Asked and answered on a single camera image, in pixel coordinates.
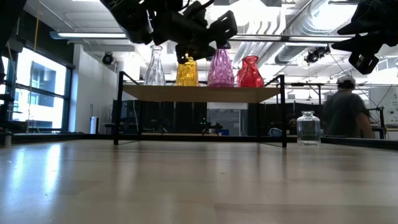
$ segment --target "white wall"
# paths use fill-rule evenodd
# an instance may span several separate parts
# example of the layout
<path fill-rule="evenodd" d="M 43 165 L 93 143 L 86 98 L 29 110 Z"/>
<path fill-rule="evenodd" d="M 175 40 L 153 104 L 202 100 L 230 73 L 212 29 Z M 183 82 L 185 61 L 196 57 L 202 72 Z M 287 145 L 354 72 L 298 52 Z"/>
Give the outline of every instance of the white wall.
<path fill-rule="evenodd" d="M 83 47 L 75 45 L 72 73 L 69 131 L 90 132 L 90 117 L 99 117 L 99 132 L 104 133 L 103 123 L 107 122 L 113 99 L 116 99 L 118 76 L 88 55 Z"/>

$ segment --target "glass vase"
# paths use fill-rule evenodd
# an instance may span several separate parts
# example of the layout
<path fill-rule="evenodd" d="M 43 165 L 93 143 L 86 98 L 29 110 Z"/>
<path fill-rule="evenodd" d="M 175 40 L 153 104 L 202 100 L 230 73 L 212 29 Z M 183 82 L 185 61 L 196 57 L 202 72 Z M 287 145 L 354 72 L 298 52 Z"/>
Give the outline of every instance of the glass vase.
<path fill-rule="evenodd" d="M 217 49 L 210 64 L 207 86 L 234 87 L 234 73 L 227 49 Z"/>
<path fill-rule="evenodd" d="M 242 60 L 242 69 L 240 69 L 238 71 L 238 74 L 236 75 L 236 81 L 238 83 L 238 87 L 241 87 L 241 79 L 244 74 L 243 71 L 246 69 L 247 66 L 248 64 L 244 60 Z"/>
<path fill-rule="evenodd" d="M 321 143 L 321 122 L 313 115 L 313 111 L 303 111 L 303 116 L 297 119 L 297 142 L 300 145 L 315 145 Z"/>
<path fill-rule="evenodd" d="M 192 57 L 185 64 L 178 64 L 177 86 L 198 86 L 198 65 Z"/>
<path fill-rule="evenodd" d="M 160 61 L 160 53 L 162 52 L 161 46 L 152 45 L 152 58 L 148 66 L 147 73 L 145 75 L 145 85 L 165 85 L 166 79 L 162 68 L 162 62 Z"/>
<path fill-rule="evenodd" d="M 243 59 L 246 62 L 246 68 L 243 68 L 241 79 L 239 81 L 240 87 L 263 87 L 264 80 L 262 79 L 259 69 L 257 68 L 257 56 L 247 56 Z"/>

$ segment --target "security camera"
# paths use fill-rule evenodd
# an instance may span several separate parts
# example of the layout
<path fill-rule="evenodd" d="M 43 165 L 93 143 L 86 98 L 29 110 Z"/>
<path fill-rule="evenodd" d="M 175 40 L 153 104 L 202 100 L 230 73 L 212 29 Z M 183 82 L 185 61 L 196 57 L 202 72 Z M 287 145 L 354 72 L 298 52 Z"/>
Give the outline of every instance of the security camera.
<path fill-rule="evenodd" d="M 112 52 L 106 52 L 106 53 L 105 53 L 105 56 L 102 58 L 102 62 L 103 62 L 105 65 L 112 65 L 112 64 L 114 64 L 114 63 L 115 63 L 115 59 L 114 59 L 114 57 L 112 56 Z"/>

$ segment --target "yellow vase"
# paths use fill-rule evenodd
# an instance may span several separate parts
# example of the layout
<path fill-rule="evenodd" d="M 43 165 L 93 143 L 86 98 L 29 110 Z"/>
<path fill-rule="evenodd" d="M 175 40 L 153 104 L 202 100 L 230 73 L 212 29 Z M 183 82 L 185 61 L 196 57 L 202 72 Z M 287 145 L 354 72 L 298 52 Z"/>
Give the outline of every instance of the yellow vase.
<path fill-rule="evenodd" d="M 177 86 L 198 86 L 198 65 L 192 57 L 185 64 L 178 64 Z"/>

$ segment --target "gray shirt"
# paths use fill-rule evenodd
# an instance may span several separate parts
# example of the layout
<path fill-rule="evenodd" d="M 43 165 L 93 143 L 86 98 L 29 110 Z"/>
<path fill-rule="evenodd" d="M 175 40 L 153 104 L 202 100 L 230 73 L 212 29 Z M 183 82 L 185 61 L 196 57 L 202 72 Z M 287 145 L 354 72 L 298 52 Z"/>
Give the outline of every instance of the gray shirt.
<path fill-rule="evenodd" d="M 360 137 L 355 117 L 360 113 L 369 116 L 361 97 L 344 91 L 338 91 L 327 100 L 322 111 L 326 135 L 329 136 Z"/>

